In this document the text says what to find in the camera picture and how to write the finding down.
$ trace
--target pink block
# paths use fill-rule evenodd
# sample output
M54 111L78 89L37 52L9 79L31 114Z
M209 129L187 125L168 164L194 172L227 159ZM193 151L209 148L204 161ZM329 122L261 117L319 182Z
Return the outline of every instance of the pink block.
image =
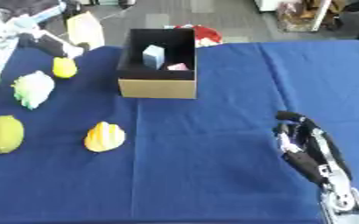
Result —
M174 71L186 71L189 70L187 68L187 65L185 65L184 63L179 63L179 64L175 64L172 66L168 66L167 67L168 70L174 70Z

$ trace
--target green plush toy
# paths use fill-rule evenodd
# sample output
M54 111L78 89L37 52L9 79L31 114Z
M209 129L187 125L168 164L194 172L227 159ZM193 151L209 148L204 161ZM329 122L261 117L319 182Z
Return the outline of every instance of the green plush toy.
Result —
M12 115L0 115L0 154L10 153L23 142L23 124Z

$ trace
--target yellow plush toy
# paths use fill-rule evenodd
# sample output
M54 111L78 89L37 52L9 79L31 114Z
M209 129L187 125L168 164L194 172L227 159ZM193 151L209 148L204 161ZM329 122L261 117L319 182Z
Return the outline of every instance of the yellow plush toy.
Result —
M54 58L53 74L61 79L69 79L77 74L77 66L73 59Z
M114 150L124 141L125 132L118 125L99 122L87 133L84 144L90 151L103 152Z

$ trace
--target light green cauliflower toy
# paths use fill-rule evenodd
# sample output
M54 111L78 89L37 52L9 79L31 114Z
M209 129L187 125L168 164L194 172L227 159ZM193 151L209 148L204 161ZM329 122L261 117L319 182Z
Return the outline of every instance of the light green cauliflower toy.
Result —
M54 89L54 81L47 74L37 71L20 76L12 85L15 89L15 98L28 109L37 108L47 100Z

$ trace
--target red object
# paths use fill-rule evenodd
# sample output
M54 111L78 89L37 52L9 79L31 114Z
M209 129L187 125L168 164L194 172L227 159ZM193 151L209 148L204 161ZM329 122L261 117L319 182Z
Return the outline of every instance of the red object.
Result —
M185 27L182 25L176 25L175 28L176 29L187 28L187 25ZM194 28L194 34L195 34L197 40L207 38L207 39L211 39L212 41L214 41L216 43L222 42L222 35L214 29L211 29L211 28L199 25L199 24L194 25L193 28Z

